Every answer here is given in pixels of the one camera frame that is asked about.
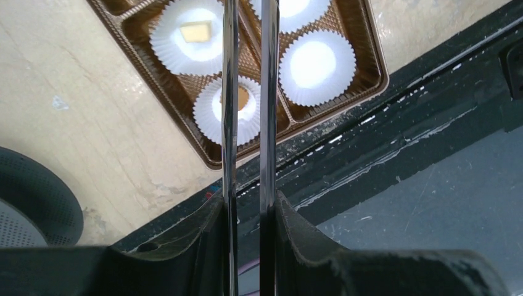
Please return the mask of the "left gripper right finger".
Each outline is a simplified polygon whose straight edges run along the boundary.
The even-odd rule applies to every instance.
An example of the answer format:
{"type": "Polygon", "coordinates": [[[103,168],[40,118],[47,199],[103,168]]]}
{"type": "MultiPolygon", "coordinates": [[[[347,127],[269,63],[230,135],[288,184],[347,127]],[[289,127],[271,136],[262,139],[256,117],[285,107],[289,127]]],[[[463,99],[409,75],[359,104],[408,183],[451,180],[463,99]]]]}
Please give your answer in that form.
{"type": "Polygon", "coordinates": [[[278,295],[508,295],[470,250],[350,250],[276,199],[278,295]]]}

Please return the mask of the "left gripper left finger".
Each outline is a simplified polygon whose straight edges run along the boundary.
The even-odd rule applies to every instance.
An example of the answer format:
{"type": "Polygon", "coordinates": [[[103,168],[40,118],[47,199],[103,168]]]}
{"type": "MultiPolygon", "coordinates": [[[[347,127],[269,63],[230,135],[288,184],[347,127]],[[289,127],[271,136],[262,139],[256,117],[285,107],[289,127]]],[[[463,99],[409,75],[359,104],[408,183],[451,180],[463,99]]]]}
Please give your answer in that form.
{"type": "Polygon", "coordinates": [[[112,246],[1,250],[2,295],[221,295],[223,199],[134,252],[112,246]]]}

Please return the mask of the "round tan chocolate piece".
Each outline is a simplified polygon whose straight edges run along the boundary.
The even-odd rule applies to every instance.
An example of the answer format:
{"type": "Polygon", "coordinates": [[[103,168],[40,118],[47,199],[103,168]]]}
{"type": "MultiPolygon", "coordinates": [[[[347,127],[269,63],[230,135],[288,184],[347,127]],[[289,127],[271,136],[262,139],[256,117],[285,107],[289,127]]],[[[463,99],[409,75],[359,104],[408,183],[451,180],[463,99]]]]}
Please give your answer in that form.
{"type": "Polygon", "coordinates": [[[238,94],[238,111],[241,111],[245,108],[245,106],[248,104],[250,99],[250,94],[248,89],[244,88],[243,86],[239,86],[237,90],[238,94]]]}

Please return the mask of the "pale cube chocolate piece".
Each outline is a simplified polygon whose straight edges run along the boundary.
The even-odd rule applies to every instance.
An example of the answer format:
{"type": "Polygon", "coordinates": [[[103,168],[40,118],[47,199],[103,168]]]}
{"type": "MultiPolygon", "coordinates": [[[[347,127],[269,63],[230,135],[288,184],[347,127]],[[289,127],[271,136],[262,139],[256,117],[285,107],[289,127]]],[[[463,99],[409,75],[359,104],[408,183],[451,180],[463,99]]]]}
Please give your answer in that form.
{"type": "Polygon", "coordinates": [[[179,30],[186,43],[206,43],[212,38],[210,20],[183,23],[179,30]]]}

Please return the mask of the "metal tongs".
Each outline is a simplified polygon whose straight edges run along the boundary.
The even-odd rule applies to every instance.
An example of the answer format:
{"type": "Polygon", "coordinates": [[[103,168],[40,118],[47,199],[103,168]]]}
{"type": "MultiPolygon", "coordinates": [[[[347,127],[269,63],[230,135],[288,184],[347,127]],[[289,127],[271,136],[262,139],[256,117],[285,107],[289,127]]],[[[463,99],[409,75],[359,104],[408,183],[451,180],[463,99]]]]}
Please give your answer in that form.
{"type": "MultiPolygon", "coordinates": [[[[226,1],[223,17],[222,162],[223,197],[228,210],[228,291],[237,295],[236,156],[239,77],[238,2],[226,1]]],[[[260,295],[276,291],[275,155],[279,60],[279,1],[261,3],[260,130],[260,295]]]]}

